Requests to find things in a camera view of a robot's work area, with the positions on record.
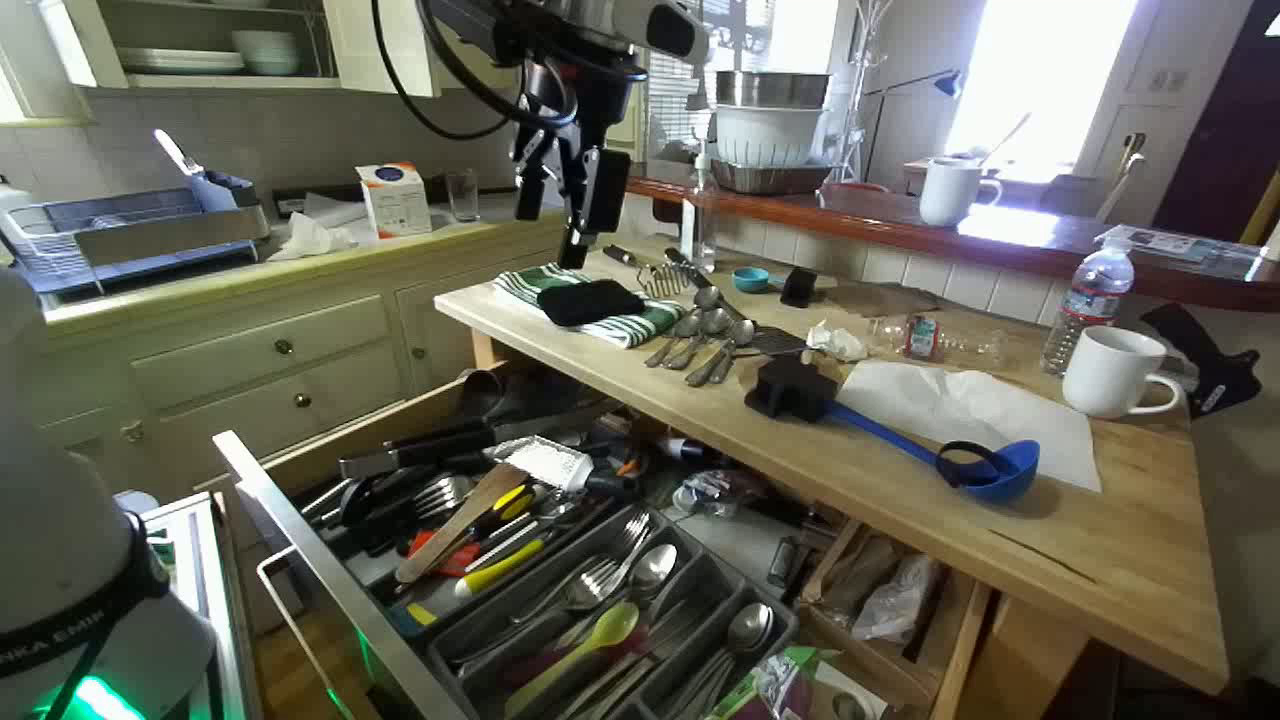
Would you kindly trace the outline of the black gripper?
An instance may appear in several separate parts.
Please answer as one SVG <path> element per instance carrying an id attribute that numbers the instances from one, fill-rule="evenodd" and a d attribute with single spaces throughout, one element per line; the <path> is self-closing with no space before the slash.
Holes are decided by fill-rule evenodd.
<path id="1" fill-rule="evenodd" d="M 590 239 L 621 226 L 632 157 L 599 149 L 638 81 L 638 37 L 623 0 L 496 0 L 496 59 L 519 69 L 517 222 L 541 222 L 542 157 L 567 145 L 567 227 L 559 266 L 578 267 Z"/>

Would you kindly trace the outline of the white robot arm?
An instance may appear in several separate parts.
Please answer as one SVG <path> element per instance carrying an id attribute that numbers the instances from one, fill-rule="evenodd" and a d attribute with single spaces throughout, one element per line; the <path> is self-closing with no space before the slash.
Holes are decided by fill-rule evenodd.
<path id="1" fill-rule="evenodd" d="M 44 326 L 0 273 L 0 720 L 187 720 L 215 633 L 87 460 L 31 421 L 18 359 Z"/>

